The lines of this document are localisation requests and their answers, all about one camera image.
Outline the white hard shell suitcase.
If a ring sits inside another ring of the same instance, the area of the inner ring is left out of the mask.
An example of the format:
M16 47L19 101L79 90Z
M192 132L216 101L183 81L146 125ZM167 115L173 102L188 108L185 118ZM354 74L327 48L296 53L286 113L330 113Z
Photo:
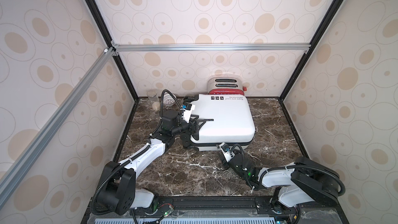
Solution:
M183 103L195 105L192 115L214 119L198 123L199 140L192 139L199 151L215 151L221 143L246 148L255 135L255 125L248 100L240 94L198 94L186 96Z

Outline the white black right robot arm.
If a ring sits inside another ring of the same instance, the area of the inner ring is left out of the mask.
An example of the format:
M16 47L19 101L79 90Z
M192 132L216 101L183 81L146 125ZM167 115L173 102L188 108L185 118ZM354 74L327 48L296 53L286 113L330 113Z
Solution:
M217 146L222 152L222 162L232 169L253 191L275 187L270 204L274 207L294 207L317 202L325 206L337 206L338 197L346 188L334 170L306 158L275 168L258 168L245 155L239 144L226 143Z

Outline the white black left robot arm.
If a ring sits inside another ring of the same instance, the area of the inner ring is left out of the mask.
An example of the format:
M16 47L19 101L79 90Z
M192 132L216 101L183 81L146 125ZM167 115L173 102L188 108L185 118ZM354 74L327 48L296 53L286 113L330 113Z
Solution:
M162 156L174 144L176 137L198 137L199 130L208 119L193 115L193 101L198 95L186 96L178 110L160 110L160 122L149 135L148 143L133 155L120 162L109 162L103 169L98 186L90 202L94 215L116 213L123 215L132 208L157 208L155 194L137 189L136 179L156 158Z

